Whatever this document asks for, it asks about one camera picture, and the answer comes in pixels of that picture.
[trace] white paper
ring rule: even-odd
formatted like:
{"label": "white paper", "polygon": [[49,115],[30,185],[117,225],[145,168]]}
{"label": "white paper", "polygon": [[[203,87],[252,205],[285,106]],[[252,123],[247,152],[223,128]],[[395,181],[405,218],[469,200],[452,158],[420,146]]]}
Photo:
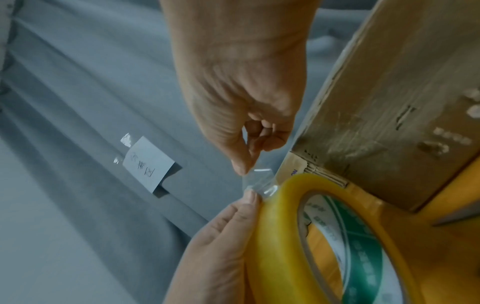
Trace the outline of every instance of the white paper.
{"label": "white paper", "polygon": [[160,184],[175,162],[142,136],[126,153],[123,166],[150,193]]}

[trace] brown cardboard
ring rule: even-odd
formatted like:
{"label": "brown cardboard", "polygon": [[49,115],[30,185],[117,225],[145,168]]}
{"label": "brown cardboard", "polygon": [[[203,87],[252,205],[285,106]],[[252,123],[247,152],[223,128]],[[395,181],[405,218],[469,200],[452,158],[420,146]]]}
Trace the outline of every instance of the brown cardboard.
{"label": "brown cardboard", "polygon": [[479,16],[476,0],[379,1],[292,152],[400,208],[426,203],[480,151],[465,97],[480,87]]}

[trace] cloth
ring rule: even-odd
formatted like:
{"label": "cloth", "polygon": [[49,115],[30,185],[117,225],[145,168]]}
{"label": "cloth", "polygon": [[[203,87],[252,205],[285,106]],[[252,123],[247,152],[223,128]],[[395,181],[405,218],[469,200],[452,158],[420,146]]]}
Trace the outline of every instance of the cloth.
{"label": "cloth", "polygon": [[[368,15],[363,3],[317,11],[293,133]],[[158,4],[25,0],[13,27],[0,136],[134,298],[161,302],[188,238],[241,197],[242,180],[183,102]],[[175,161],[153,195],[114,163],[127,133]],[[292,143],[259,162],[277,170]]]}

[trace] white wall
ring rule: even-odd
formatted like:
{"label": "white wall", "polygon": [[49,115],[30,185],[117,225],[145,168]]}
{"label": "white wall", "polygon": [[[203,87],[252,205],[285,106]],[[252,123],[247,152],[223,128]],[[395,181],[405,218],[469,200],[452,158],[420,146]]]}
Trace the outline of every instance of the white wall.
{"label": "white wall", "polygon": [[1,138],[0,303],[135,303]]}

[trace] roll of packing tape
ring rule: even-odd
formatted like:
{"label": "roll of packing tape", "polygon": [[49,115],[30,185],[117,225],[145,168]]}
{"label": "roll of packing tape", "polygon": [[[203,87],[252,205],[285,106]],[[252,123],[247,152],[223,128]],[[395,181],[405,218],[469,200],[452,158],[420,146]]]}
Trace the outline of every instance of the roll of packing tape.
{"label": "roll of packing tape", "polygon": [[332,182],[299,174],[263,203],[248,245],[247,274],[257,304],[340,303],[315,266],[305,219],[335,253],[342,303],[424,302],[406,262],[368,211]]}

